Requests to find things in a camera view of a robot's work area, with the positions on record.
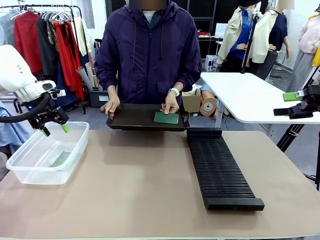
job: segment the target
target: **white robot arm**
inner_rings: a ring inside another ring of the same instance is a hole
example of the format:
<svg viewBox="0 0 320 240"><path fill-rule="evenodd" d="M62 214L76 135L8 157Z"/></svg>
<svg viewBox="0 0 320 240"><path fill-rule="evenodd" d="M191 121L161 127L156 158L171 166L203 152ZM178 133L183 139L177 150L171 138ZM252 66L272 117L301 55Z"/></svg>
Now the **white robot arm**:
<svg viewBox="0 0 320 240"><path fill-rule="evenodd" d="M0 46L0 93L14 93L22 103L30 102L56 87L54 81L37 81L31 70L11 45Z"/></svg>
<svg viewBox="0 0 320 240"><path fill-rule="evenodd" d="M63 128L69 119L62 108L55 108L51 95L58 97L59 91L56 90L55 82L37 81L26 61L11 45L0 46L0 95L7 93L14 93L29 112L13 117L0 117L0 123L28 120L34 129L43 130L49 135L45 123L53 121Z"/></svg>

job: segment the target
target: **drawstring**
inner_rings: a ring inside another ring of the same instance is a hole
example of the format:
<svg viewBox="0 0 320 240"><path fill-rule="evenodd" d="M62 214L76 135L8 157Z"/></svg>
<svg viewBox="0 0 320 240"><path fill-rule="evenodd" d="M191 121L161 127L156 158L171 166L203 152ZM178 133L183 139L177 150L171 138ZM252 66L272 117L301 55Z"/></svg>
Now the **drawstring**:
<svg viewBox="0 0 320 240"><path fill-rule="evenodd" d="M161 26L161 60L164 59L164 25Z"/></svg>
<svg viewBox="0 0 320 240"><path fill-rule="evenodd" d="M133 64L132 70L135 69L135 54L136 54L136 38L137 38L137 23L134 21L134 46L133 46Z"/></svg>
<svg viewBox="0 0 320 240"><path fill-rule="evenodd" d="M132 12L130 12L132 20L134 22L134 46L133 46L133 64L132 64L132 70L135 69L135 61L136 61L136 39L137 39L137 23L136 20L132 14Z"/></svg>

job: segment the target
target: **hand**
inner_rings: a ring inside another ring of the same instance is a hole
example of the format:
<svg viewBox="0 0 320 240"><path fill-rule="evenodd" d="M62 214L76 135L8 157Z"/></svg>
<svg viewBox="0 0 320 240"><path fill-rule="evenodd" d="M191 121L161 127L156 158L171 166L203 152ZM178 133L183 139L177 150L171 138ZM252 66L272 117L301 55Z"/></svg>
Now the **hand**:
<svg viewBox="0 0 320 240"><path fill-rule="evenodd" d="M289 59L291 57L291 49L287 48L286 49L286 59Z"/></svg>
<svg viewBox="0 0 320 240"><path fill-rule="evenodd" d="M277 50L276 46L274 46L274 45L272 45L272 44L269 44L269 51L270 51L270 52L273 52L273 51L275 51L275 50Z"/></svg>
<svg viewBox="0 0 320 240"><path fill-rule="evenodd" d="M244 43L241 43L238 46L236 46L236 49L238 50L247 50L247 48L248 48L248 45Z"/></svg>
<svg viewBox="0 0 320 240"><path fill-rule="evenodd" d="M165 98L165 104L161 105L161 112L165 115L175 114L179 110L179 105L177 102L177 94L175 91L170 91Z"/></svg>
<svg viewBox="0 0 320 240"><path fill-rule="evenodd" d="M116 108L120 106L120 99L116 94L114 96L109 95L109 97L109 101L100 108L100 111L106 115L110 115L110 117L113 117L115 115Z"/></svg>
<svg viewBox="0 0 320 240"><path fill-rule="evenodd" d="M218 113L219 113L219 108L216 108L215 111L214 111L214 115L213 115L213 119L214 120L217 120Z"/></svg>
<svg viewBox="0 0 320 240"><path fill-rule="evenodd" d="M315 55L318 51L318 48L316 48L315 46L313 47L313 50L312 50L312 54Z"/></svg>

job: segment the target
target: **blue shirt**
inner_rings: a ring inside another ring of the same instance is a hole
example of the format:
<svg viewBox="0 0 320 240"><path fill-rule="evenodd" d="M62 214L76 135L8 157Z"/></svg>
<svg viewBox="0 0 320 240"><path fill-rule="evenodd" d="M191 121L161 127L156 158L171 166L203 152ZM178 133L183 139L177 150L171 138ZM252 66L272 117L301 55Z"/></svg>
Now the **blue shirt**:
<svg viewBox="0 0 320 240"><path fill-rule="evenodd" d="M242 10L242 28L241 28L241 33L236 41L235 45L231 48L228 56L229 57L237 57L239 59L244 59L245 58L245 50L238 50L237 46L239 44L248 44L249 37L250 37L250 32L252 29L252 24L251 21L248 18L248 12L245 9Z"/></svg>

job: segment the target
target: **beige tabletop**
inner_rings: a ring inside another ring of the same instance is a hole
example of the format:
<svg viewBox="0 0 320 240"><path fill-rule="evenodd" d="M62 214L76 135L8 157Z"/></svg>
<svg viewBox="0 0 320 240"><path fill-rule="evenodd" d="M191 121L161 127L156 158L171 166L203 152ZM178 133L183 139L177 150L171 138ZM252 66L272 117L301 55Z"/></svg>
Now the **beige tabletop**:
<svg viewBox="0 0 320 240"><path fill-rule="evenodd" d="M62 186L0 183L0 237L258 239L320 234L320 193L261 132L223 137L264 211L207 211L186 133L90 131Z"/></svg>

